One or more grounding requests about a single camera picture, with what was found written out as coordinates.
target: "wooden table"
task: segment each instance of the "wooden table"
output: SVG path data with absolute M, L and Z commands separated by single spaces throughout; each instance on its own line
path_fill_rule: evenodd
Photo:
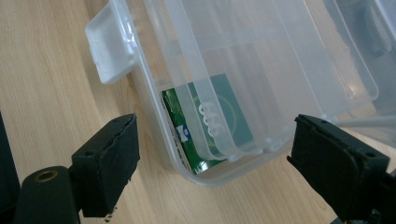
M 112 223 L 330 223 L 335 218 L 286 155 L 218 188 L 199 187 L 164 170 L 135 91 L 139 84 L 124 78 L 102 85 L 92 62 L 84 28 L 105 3 L 0 1 L 0 109 L 20 181 L 44 167 L 70 166 L 73 152 L 104 124 L 136 113 L 141 161 Z M 137 31 L 147 45 L 155 38 L 142 0 L 135 6 Z M 155 69 L 159 52 L 148 47 L 146 54 Z M 396 158 L 391 148 L 367 142 Z

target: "light wood grain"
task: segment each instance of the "light wood grain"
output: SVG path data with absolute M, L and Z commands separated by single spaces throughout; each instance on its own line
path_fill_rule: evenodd
M 84 28 L 105 3 L 0 1 L 0 109 L 20 180 L 44 167 L 69 166 L 72 153 L 110 119 L 136 113 L 141 161 L 111 223 L 330 223 L 335 218 L 286 155 L 213 189 L 163 169 L 136 93 L 139 84 L 124 78 L 102 85 L 92 62 Z M 150 67 L 159 74 L 163 61 L 147 13 L 141 0 L 134 5 Z M 371 144 L 395 158 L 394 150 Z

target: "black plastic part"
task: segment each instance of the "black plastic part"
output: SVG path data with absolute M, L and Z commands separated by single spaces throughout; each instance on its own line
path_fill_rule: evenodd
M 325 120 L 296 122 L 289 162 L 342 220 L 367 220 L 389 158 Z
M 69 172 L 65 167 L 49 167 L 23 181 L 14 224 L 37 223 L 79 223 Z
M 73 154 L 70 172 L 84 217 L 113 212 L 139 159 L 135 114 L 111 120 Z
M 378 201 L 375 209 L 381 213 L 382 222 L 386 224 L 396 223 L 396 177 L 395 172 L 387 175 L 381 183 L 378 191 Z
M 21 186 L 0 112 L 0 220 L 11 223 Z

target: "plastic box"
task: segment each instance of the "plastic box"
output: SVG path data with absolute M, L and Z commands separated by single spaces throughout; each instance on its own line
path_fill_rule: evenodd
M 88 24 L 102 82 L 135 65 L 157 147 L 194 183 L 221 185 L 290 150 L 307 114 L 396 146 L 396 3 L 392 0 L 145 0 L 167 65 L 151 74 L 129 8 L 110 0 Z M 211 77 L 225 74 L 250 129 L 237 145 Z M 213 155 L 191 97 L 193 83 L 220 155 Z M 199 175 L 180 161 L 161 91 L 175 88 L 200 155 L 227 161 Z

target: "wooden surface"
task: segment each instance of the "wooden surface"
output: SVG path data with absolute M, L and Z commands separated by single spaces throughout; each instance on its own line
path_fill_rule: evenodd
M 20 180 L 48 166 L 70 166 L 73 152 L 110 119 L 136 113 L 141 161 L 110 223 L 330 223 L 335 218 L 286 155 L 211 189 L 164 170 L 138 83 L 124 78 L 102 85 L 92 62 L 84 28 L 105 3 L 0 1 L 0 109 Z M 139 36 L 155 40 L 141 0 L 135 1 L 134 16 Z M 159 52 L 145 51 L 156 70 Z

